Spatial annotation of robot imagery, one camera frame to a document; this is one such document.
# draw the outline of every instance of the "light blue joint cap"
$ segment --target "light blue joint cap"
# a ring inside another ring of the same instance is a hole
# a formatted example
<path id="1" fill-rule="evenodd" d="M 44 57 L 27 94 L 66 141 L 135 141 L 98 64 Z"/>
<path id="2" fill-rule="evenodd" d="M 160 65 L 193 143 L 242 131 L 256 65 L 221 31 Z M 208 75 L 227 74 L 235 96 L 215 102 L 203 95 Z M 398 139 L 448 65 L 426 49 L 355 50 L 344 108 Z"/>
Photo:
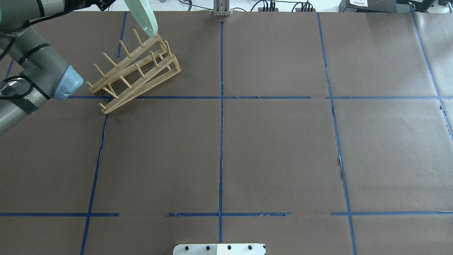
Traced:
<path id="1" fill-rule="evenodd" d="M 65 100 L 74 92 L 76 92 L 83 85 L 82 77 L 74 70 L 70 65 L 66 72 L 63 74 L 60 83 L 58 84 L 57 90 L 53 94 L 53 98 L 58 100 Z"/>
<path id="2" fill-rule="evenodd" d="M 137 23 L 143 31 L 150 37 L 155 37 L 157 34 L 157 21 L 154 16 L 153 9 L 148 0 L 125 0 L 124 1 L 134 16 Z"/>

